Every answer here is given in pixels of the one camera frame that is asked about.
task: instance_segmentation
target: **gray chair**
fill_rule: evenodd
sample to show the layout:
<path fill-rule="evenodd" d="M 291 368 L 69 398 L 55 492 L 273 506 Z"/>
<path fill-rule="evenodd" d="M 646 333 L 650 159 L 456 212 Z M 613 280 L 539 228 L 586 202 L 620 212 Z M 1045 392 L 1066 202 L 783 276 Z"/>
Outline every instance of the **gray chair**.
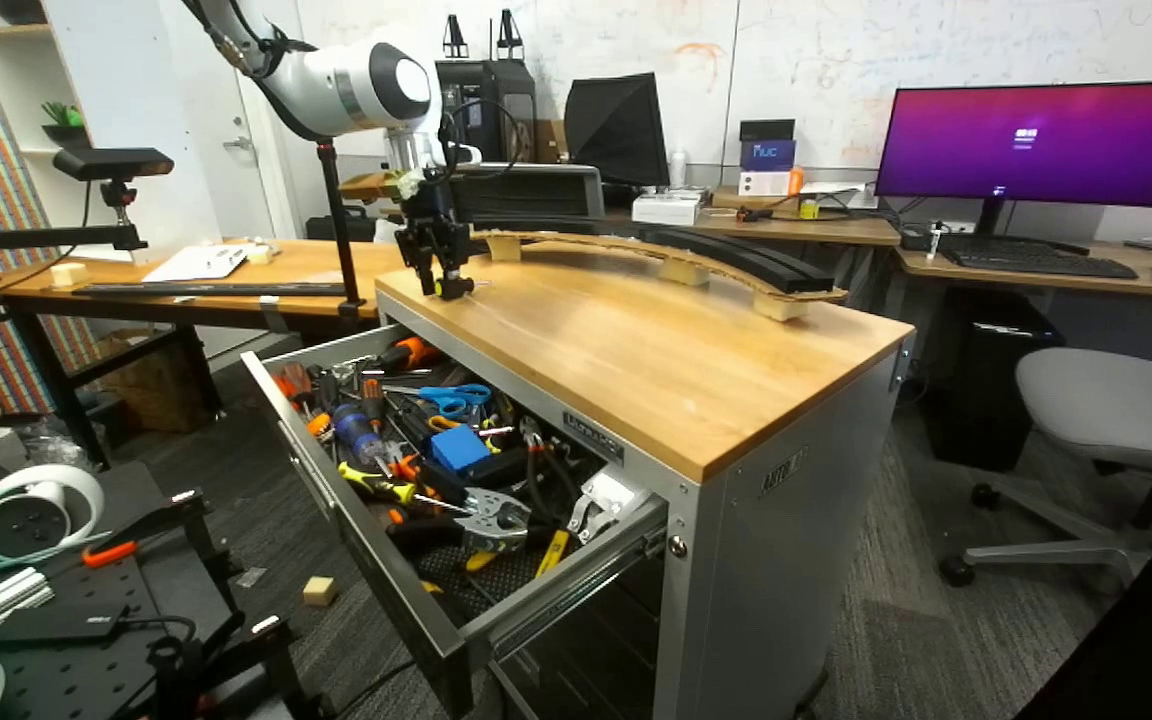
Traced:
<path fill-rule="evenodd" d="M 1015 389 L 1032 428 L 1092 459 L 1098 476 L 1130 469 L 1152 478 L 1152 359 L 1038 347 L 1015 364 Z M 1019 485 L 971 486 L 971 503 L 981 506 L 997 506 L 998 501 L 1048 520 L 1066 532 L 1066 538 L 952 552 L 939 558 L 947 583 L 971 583 L 981 565 L 1113 565 L 1130 579 L 1148 558 L 1138 528 L 1152 520 L 1152 486 L 1127 528 L 1103 528 Z"/>

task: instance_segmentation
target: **metal drawer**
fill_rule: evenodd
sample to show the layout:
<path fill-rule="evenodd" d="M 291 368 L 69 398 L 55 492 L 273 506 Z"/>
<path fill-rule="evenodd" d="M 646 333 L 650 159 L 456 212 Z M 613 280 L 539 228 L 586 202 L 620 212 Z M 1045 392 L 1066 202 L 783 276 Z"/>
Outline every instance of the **metal drawer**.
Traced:
<path fill-rule="evenodd" d="M 277 412 L 277 428 L 291 448 L 291 463 L 309 492 L 335 523 L 340 538 L 356 552 L 374 599 L 388 609 L 396 633 L 402 637 L 410 658 L 424 666 L 428 683 L 441 692 L 451 717 L 471 709 L 471 671 L 508 658 L 539 633 L 574 611 L 586 595 L 614 583 L 620 572 L 659 552 L 664 538 L 664 501 L 646 496 L 632 517 L 596 537 L 593 544 L 566 552 L 550 572 L 524 579 L 517 591 L 501 595 L 471 621 L 451 621 L 435 595 L 424 591 L 408 556 L 390 544 L 378 517 L 340 478 L 327 452 L 309 435 L 299 412 L 277 389 L 277 373 L 289 364 L 335 364 L 388 347 L 402 329 L 388 325 L 374 333 L 343 334 L 330 345 L 299 347 L 289 357 L 242 357 L 251 380 Z"/>

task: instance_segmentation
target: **open drawer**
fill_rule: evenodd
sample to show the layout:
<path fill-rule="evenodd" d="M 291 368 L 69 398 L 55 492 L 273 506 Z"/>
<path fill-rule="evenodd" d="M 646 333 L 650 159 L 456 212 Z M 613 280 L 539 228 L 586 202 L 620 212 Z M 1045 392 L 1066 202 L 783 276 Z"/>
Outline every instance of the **open drawer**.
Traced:
<path fill-rule="evenodd" d="M 539 633 L 574 611 L 583 599 L 614 583 L 620 572 L 659 552 L 664 501 L 646 496 L 586 544 L 574 544 L 572 537 L 566 556 L 548 572 L 535 572 L 535 556 L 542 556 L 542 544 L 527 544 L 524 552 L 501 552 L 490 567 L 485 567 L 490 572 L 490 579 L 477 579 L 471 591 L 478 599 L 465 604 L 465 595 L 443 591 L 435 595 L 428 572 L 410 558 L 410 549 L 396 544 L 396 532 L 382 520 L 382 512 L 372 501 L 363 501 L 353 478 L 343 478 L 340 463 L 330 459 L 330 448 L 309 432 L 304 412 L 291 408 L 291 398 L 277 380 L 289 368 L 348 368 L 363 357 L 378 357 L 399 334 L 408 333 L 388 325 L 374 333 L 327 340 L 273 359 L 249 351 L 242 364 L 277 412 L 277 428 L 291 448 L 289 454 L 291 469 L 299 473 L 323 517 L 335 523 L 340 538 L 356 552 L 374 599 L 390 617 L 396 633 L 402 637 L 410 658 L 424 666 L 428 683 L 441 692 L 441 703 L 451 717 L 465 717 L 471 709 L 477 666 L 517 655 Z"/>

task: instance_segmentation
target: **computer screen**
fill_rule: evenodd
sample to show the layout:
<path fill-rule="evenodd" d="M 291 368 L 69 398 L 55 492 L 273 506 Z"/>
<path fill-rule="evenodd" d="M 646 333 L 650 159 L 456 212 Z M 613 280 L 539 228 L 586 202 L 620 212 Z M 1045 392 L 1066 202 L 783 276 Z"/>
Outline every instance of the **computer screen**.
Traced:
<path fill-rule="evenodd" d="M 565 133 L 572 164 L 601 168 L 613 202 L 668 184 L 654 73 L 572 80 Z"/>
<path fill-rule="evenodd" d="M 875 191 L 1152 208 L 1152 82 L 895 89 Z"/>

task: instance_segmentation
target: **purple desktop wallpaper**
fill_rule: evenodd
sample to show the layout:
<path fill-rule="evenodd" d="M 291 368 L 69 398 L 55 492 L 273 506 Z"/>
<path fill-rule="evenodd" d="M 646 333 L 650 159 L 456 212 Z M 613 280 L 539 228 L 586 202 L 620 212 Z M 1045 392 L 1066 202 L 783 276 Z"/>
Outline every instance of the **purple desktop wallpaper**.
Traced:
<path fill-rule="evenodd" d="M 1152 202 L 1152 82 L 898 89 L 875 191 Z"/>

